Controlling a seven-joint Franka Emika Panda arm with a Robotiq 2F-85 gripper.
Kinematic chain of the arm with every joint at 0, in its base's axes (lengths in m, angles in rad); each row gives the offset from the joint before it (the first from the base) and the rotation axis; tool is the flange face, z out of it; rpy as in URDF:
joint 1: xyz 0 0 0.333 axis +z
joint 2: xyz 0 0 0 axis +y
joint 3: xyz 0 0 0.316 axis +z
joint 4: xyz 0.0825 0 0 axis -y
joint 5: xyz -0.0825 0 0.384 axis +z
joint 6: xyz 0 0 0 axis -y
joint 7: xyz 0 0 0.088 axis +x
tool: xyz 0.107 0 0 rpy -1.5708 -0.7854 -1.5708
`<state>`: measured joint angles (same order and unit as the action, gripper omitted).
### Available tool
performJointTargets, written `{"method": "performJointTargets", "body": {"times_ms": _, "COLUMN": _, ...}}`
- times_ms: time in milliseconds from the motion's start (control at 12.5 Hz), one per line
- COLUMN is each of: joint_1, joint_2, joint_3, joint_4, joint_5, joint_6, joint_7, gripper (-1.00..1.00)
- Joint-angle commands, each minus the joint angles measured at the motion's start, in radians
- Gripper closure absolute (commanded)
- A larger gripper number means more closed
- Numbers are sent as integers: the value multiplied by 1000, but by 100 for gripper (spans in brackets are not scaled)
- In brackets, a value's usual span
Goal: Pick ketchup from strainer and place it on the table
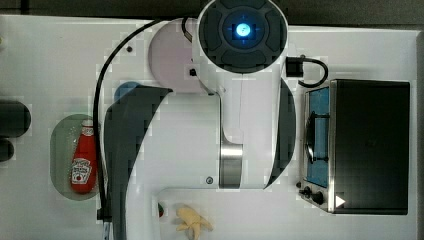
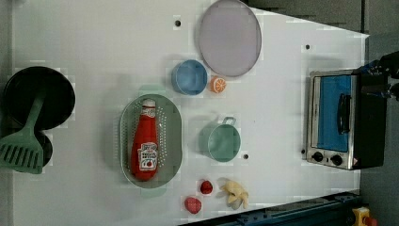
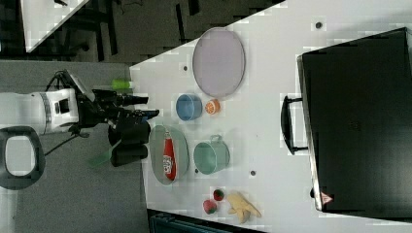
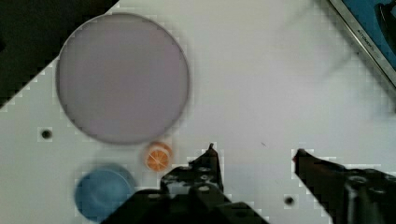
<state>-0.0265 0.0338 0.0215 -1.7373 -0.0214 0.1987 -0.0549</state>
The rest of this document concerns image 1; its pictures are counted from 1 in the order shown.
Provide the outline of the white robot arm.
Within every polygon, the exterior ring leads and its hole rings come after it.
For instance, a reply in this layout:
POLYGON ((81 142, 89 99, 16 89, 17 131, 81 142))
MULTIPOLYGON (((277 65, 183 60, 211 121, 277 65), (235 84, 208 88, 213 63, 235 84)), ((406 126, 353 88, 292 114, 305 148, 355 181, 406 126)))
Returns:
POLYGON ((211 0, 192 33, 200 88, 137 86, 107 110, 114 240, 160 240, 167 189, 265 189, 292 158, 288 25, 272 0, 211 0))

